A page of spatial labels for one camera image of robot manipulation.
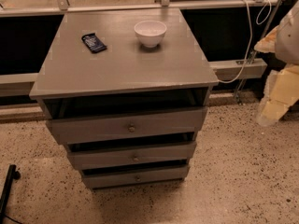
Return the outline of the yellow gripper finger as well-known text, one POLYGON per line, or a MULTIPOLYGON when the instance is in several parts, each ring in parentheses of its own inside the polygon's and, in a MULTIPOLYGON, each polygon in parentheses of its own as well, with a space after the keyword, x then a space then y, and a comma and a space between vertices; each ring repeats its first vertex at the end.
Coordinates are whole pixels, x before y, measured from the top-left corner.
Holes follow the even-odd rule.
POLYGON ((299 101, 299 66, 287 64, 282 70, 272 70, 266 80, 263 99, 257 113, 257 123, 270 126, 277 123, 299 101))
POLYGON ((274 53, 278 27, 273 28, 264 38, 256 43, 254 49, 262 53, 274 53))

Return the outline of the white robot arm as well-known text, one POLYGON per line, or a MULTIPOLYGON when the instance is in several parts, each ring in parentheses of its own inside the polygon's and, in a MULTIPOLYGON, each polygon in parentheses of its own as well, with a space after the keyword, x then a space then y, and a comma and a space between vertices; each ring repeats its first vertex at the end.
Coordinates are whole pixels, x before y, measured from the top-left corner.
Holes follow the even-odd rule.
POLYGON ((274 53, 286 64, 279 72, 270 72, 259 104, 257 122, 269 126, 278 122, 299 101, 299 1, 254 49, 274 53))

